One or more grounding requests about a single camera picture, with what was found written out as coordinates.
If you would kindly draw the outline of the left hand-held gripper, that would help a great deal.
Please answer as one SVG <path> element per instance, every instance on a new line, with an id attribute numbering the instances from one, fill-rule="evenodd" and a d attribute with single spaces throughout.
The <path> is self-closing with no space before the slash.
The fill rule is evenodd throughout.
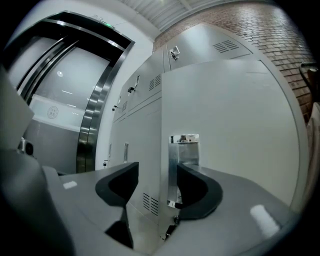
<path id="1" fill-rule="evenodd" d="M 33 115 L 0 64 L 0 256 L 75 256 L 42 166 L 18 150 Z"/>

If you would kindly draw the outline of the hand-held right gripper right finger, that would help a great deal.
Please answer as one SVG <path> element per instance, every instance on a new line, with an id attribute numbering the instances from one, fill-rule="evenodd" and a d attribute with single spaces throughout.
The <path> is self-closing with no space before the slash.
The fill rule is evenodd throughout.
<path id="1" fill-rule="evenodd" d="M 206 218 L 223 199 L 223 189 L 216 180 L 182 163 L 177 165 L 177 187 L 182 199 L 180 221 Z"/>

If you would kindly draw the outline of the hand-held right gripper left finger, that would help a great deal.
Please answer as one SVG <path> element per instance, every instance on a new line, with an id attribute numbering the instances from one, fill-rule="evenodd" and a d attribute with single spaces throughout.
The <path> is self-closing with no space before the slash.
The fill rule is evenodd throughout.
<path id="1" fill-rule="evenodd" d="M 97 195 L 109 206 L 120 207 L 121 217 L 105 233 L 124 246 L 133 249 L 126 205 L 139 183 L 139 163 L 117 165 L 115 172 L 101 178 L 95 185 Z"/>

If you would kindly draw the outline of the grey metal locker cabinet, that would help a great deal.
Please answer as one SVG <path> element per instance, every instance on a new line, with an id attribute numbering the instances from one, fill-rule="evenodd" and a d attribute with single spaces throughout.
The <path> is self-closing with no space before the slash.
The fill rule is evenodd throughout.
<path id="1" fill-rule="evenodd" d="M 308 168 L 297 100 L 268 59 L 230 33 L 196 25 L 124 83 L 108 165 L 138 162 L 126 204 L 133 250 L 150 256 L 235 256 L 259 250 L 297 217 Z M 177 165 L 222 187 L 207 217 L 180 220 Z"/>

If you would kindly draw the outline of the black-headed keys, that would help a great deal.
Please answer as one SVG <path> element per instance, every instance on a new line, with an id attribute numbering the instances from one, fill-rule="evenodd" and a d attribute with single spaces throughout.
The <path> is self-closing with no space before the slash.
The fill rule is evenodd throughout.
<path id="1" fill-rule="evenodd" d="M 174 224 L 173 225 L 169 225 L 167 230 L 166 230 L 166 232 L 163 235 L 160 236 L 163 241 L 167 240 L 172 235 L 174 230 L 179 226 L 180 217 L 178 215 L 176 215 L 173 218 L 173 222 L 174 222 Z"/>

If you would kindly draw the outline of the dark glass door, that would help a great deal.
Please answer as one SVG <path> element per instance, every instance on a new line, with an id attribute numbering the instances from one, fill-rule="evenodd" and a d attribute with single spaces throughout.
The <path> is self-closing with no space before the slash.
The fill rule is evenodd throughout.
<path id="1" fill-rule="evenodd" d="M 33 111 L 22 149 L 59 175 L 95 169 L 99 127 L 134 41 L 72 11 L 45 17 L 11 39 L 2 63 Z"/>

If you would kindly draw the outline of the beige hanging shirt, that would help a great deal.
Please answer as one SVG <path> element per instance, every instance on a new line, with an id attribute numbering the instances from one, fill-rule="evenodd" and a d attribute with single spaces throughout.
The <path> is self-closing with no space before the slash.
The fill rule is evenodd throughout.
<path id="1" fill-rule="evenodd" d="M 320 102 L 314 102 L 307 129 L 309 167 L 305 188 L 305 198 L 308 202 L 320 175 Z"/>

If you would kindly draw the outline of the black metal clothes rack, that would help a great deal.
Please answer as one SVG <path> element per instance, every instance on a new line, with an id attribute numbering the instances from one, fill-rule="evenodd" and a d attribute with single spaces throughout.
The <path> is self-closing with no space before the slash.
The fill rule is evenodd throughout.
<path id="1" fill-rule="evenodd" d="M 310 90 L 312 101 L 320 102 L 320 69 L 316 62 L 302 62 L 299 73 Z"/>

